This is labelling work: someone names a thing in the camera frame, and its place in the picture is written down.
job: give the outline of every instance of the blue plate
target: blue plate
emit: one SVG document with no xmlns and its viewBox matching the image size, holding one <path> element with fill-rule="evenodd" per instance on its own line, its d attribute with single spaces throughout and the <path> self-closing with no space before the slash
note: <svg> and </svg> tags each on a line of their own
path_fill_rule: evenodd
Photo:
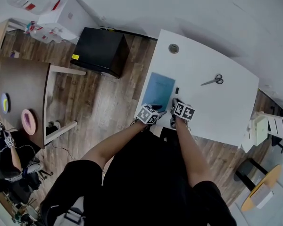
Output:
<svg viewBox="0 0 283 226">
<path fill-rule="evenodd" d="M 1 96 L 1 108 L 4 114 L 9 112 L 9 99 L 7 94 Z"/>
</svg>

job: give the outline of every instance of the scissors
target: scissors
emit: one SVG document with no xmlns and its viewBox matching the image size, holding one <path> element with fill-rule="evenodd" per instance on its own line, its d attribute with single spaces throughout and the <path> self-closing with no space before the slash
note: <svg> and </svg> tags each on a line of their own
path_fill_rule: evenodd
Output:
<svg viewBox="0 0 283 226">
<path fill-rule="evenodd" d="M 214 80 L 206 82 L 202 85 L 208 85 L 208 84 L 211 84 L 211 83 L 214 83 L 214 82 L 217 83 L 218 85 L 221 85 L 223 83 L 222 75 L 218 74 L 218 75 L 215 76 Z"/>
</svg>

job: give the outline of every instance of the yellow round table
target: yellow round table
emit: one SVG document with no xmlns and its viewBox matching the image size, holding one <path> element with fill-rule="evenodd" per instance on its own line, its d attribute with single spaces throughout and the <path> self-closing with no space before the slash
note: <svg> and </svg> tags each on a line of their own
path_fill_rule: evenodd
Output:
<svg viewBox="0 0 283 226">
<path fill-rule="evenodd" d="M 280 177 L 281 171 L 282 171 L 282 166 L 279 164 L 279 165 L 276 165 L 270 172 L 268 172 L 265 175 L 265 177 L 258 183 L 258 185 L 256 185 L 255 188 L 250 192 L 249 196 L 246 198 L 246 200 L 242 204 L 241 210 L 248 211 L 252 209 L 255 205 L 253 204 L 250 197 L 257 191 L 259 187 L 261 187 L 263 183 L 265 183 L 270 188 L 273 188 L 277 180 Z"/>
</svg>

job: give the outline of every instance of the round hole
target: round hole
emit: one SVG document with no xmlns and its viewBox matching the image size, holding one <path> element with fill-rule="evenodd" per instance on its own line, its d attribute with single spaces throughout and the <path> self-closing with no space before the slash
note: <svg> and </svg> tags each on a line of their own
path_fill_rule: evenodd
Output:
<svg viewBox="0 0 283 226">
<path fill-rule="evenodd" d="M 170 44 L 170 45 L 169 45 L 169 51 L 170 51 L 172 54 L 177 54 L 178 51 L 179 51 L 178 45 L 177 45 L 177 44 L 174 44 L 174 43 Z"/>
</svg>

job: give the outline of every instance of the blue folder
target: blue folder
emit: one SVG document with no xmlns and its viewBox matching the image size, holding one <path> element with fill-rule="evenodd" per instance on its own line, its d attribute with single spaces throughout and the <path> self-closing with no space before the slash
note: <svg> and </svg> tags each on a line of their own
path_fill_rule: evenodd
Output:
<svg viewBox="0 0 283 226">
<path fill-rule="evenodd" d="M 165 111 L 169 103 L 175 80 L 158 73 L 152 73 L 143 97 L 142 104 L 162 105 L 159 111 Z"/>
</svg>

